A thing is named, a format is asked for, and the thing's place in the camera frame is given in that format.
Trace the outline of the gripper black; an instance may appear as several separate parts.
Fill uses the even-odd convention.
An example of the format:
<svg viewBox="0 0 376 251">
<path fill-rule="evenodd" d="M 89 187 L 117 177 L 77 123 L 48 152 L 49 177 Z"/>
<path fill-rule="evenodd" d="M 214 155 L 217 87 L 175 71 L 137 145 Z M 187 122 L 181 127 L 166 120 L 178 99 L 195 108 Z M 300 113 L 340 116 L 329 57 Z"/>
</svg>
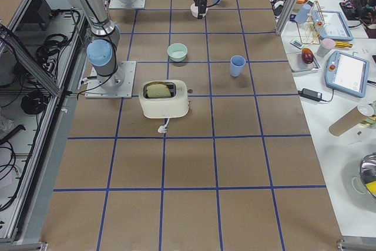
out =
<svg viewBox="0 0 376 251">
<path fill-rule="evenodd" d="M 203 19 L 204 13 L 206 13 L 207 0 L 195 0 L 195 5 L 198 8 L 197 18 Z"/>
</svg>

